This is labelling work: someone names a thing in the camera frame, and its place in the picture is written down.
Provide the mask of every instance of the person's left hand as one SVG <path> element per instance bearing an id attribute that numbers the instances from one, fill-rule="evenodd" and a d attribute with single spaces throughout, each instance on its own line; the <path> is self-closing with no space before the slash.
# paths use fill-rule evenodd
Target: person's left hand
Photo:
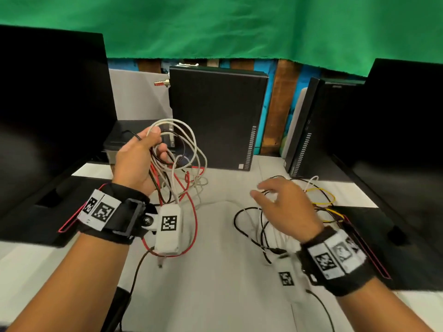
<path id="1" fill-rule="evenodd" d="M 139 141 L 135 136 L 125 144 L 117 153 L 114 167 L 113 183 L 138 190 L 149 196 L 156 190 L 149 169 L 151 167 L 151 154 L 149 148 L 162 142 L 160 128 L 154 127 L 146 136 L 149 127 L 137 135 L 141 137 Z M 157 156 L 163 161 L 167 161 L 167 145 L 162 143 L 158 146 Z"/>

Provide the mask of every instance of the green curtain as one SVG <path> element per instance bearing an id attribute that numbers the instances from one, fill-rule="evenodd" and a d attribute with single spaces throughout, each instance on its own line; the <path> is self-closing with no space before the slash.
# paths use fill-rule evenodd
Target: green curtain
<path id="1" fill-rule="evenodd" d="M 0 0 L 0 23 L 100 32 L 117 58 L 285 58 L 362 76 L 377 57 L 443 63 L 443 0 Z"/>

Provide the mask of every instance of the desk surface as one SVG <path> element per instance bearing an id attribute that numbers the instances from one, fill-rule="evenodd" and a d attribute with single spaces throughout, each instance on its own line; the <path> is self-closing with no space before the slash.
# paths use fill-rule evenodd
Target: desk surface
<path id="1" fill-rule="evenodd" d="M 109 166 L 94 164 L 86 164 L 75 174 L 112 177 Z M 254 206 L 249 191 L 274 175 L 288 177 L 281 158 L 254 156 L 250 172 L 207 170 L 209 184 L 201 194 L 202 202 L 216 203 L 197 211 L 194 247 L 180 258 L 167 259 L 162 269 L 157 267 L 156 257 L 147 256 L 123 319 L 126 331 L 295 331 L 294 318 L 299 332 L 330 331 L 326 314 L 315 299 L 292 310 L 273 268 L 266 266 L 260 250 L 233 228 L 239 206 L 226 200 Z M 318 185 L 336 196 L 337 205 L 375 207 L 353 183 L 321 181 Z M 183 204 L 183 213 L 184 238 L 191 238 L 194 219 L 188 202 Z M 246 217 L 239 222 L 248 228 Z M 0 242 L 0 322 L 17 317 L 73 241 L 61 249 Z M 140 240 L 131 245 L 119 286 L 130 288 L 144 252 Z M 336 331 L 352 331 L 335 298 L 322 287 L 313 291 L 324 301 Z M 402 291 L 398 296 L 430 327 L 443 332 L 441 293 Z"/>

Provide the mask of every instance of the wrist strap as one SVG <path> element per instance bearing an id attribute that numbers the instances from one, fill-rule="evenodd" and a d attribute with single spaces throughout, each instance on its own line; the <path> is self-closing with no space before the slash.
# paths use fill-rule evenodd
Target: wrist strap
<path id="1" fill-rule="evenodd" d="M 311 284 L 322 285 L 335 296 L 354 292 L 374 277 L 366 255 L 342 229 L 326 226 L 301 246 L 298 256 Z"/>
<path id="2" fill-rule="evenodd" d="M 131 244 L 147 230 L 141 227 L 145 213 L 157 214 L 149 198 L 140 191 L 110 183 L 95 190 L 78 219 L 80 232 L 100 239 Z"/>

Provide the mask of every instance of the black box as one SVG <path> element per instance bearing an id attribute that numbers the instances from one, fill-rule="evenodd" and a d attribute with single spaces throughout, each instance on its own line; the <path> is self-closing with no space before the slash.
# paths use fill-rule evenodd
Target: black box
<path id="1" fill-rule="evenodd" d="M 249 171 L 266 73 L 183 66 L 171 66 L 169 72 L 172 114 L 192 128 L 208 167 Z M 180 154 L 180 142 L 175 143 Z"/>
<path id="2" fill-rule="evenodd" d="M 363 81 L 311 78 L 287 151 L 284 167 L 291 178 L 319 176 L 323 181 L 350 181 L 329 157 L 340 126 L 339 113 L 360 95 Z"/>

